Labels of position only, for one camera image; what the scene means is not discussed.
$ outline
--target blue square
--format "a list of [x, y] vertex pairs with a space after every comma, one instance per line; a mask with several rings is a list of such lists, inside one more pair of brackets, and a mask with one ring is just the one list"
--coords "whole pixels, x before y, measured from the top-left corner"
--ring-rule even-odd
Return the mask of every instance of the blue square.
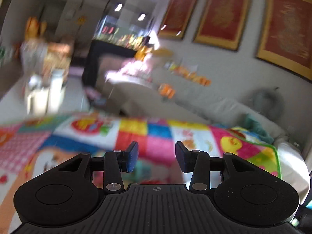
[[148, 124], [148, 136], [158, 136], [172, 139], [171, 130], [169, 127], [155, 124]]

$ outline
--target circular cover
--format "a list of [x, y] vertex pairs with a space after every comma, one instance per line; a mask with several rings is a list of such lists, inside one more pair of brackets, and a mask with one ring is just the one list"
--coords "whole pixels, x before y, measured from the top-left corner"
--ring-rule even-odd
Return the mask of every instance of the circular cover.
[[40, 175], [22, 185], [14, 206], [22, 222], [63, 226], [88, 216], [98, 205], [97, 188], [75, 172]]
[[227, 217], [259, 227], [290, 221], [299, 206], [291, 185], [259, 172], [240, 172], [227, 179], [216, 188], [214, 199]]

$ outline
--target gold picture frame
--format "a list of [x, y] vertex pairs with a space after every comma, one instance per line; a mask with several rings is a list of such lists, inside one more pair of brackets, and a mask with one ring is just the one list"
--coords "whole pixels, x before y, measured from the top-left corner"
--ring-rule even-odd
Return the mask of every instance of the gold picture frame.
[[312, 80], [311, 24], [312, 0], [266, 0], [256, 57]]
[[158, 37], [181, 40], [198, 0], [170, 0], [158, 31]]
[[251, 0], [207, 0], [194, 43], [237, 51]]

